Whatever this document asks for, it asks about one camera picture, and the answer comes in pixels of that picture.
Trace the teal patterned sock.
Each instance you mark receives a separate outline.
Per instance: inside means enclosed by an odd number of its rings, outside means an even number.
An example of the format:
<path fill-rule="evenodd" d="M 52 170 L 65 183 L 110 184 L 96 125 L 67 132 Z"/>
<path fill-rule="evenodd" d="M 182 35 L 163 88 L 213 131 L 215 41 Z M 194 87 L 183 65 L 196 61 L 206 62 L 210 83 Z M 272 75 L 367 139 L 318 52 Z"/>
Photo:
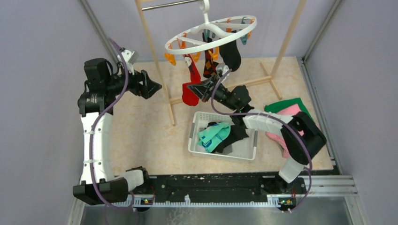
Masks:
<path fill-rule="evenodd" d="M 227 122 L 209 122 L 206 128 L 198 132 L 197 145 L 206 153 L 213 153 L 230 132 L 231 125 Z"/>

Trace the white round sock hanger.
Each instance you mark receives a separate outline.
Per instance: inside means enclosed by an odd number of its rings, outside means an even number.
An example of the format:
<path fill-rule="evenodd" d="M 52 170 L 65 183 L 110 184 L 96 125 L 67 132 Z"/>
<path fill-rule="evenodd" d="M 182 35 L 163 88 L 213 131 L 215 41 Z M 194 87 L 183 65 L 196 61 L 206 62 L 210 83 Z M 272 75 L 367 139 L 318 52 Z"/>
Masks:
<path fill-rule="evenodd" d="M 172 37 L 165 44 L 166 53 L 187 55 L 216 48 L 221 45 L 247 37 L 257 26 L 253 15 L 238 15 L 228 18 L 209 20 L 210 3 L 200 0 L 204 22 Z"/>

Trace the white perforated plastic basket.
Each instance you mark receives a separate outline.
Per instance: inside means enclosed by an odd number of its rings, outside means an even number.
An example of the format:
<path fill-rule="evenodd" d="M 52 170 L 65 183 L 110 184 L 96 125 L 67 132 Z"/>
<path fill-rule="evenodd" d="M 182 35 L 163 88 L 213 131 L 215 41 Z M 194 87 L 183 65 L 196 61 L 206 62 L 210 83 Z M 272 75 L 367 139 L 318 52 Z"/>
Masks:
<path fill-rule="evenodd" d="M 195 157 L 212 158 L 218 160 L 228 160 L 233 162 L 250 163 L 255 159 L 257 149 L 258 132 L 247 130 L 247 138 L 237 141 L 227 146 L 223 153 L 207 153 L 198 145 L 198 133 L 203 131 L 209 122 L 227 122 L 233 124 L 231 118 L 226 115 L 220 115 L 211 112 L 196 112 L 193 117 L 190 137 L 188 142 L 188 151 Z"/>

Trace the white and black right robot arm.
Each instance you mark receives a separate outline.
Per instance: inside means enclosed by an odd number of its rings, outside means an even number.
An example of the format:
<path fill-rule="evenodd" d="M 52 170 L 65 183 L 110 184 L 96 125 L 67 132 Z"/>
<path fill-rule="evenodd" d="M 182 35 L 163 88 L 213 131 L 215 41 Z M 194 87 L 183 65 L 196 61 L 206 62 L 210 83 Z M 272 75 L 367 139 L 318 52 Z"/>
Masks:
<path fill-rule="evenodd" d="M 187 88 L 203 102 L 217 101 L 232 110 L 228 116 L 235 125 L 282 138 L 290 156 L 275 180 L 275 187 L 281 193 L 294 188 L 294 180 L 306 167 L 312 168 L 312 159 L 327 143 L 323 132 L 305 112 L 279 115 L 250 106 L 251 97 L 245 85 L 230 91 L 222 85 L 221 78 L 212 77 L 199 84 L 189 84 Z"/>

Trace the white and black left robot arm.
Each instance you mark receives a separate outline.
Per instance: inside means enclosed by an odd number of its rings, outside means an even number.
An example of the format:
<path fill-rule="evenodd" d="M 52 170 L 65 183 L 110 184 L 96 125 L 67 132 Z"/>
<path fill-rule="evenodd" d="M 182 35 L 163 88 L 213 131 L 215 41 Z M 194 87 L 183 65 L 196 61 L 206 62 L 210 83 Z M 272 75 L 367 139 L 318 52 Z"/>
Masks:
<path fill-rule="evenodd" d="M 144 194 L 151 186 L 148 172 L 142 166 L 131 168 L 121 176 L 114 175 L 110 127 L 115 100 L 122 96 L 123 90 L 149 99 L 162 85 L 152 81 L 145 70 L 124 69 L 121 62 L 117 66 L 114 74 L 107 59 L 95 58 L 84 63 L 87 80 L 77 102 L 83 125 L 84 161 L 73 196 L 88 205 L 124 202 L 133 190 Z"/>

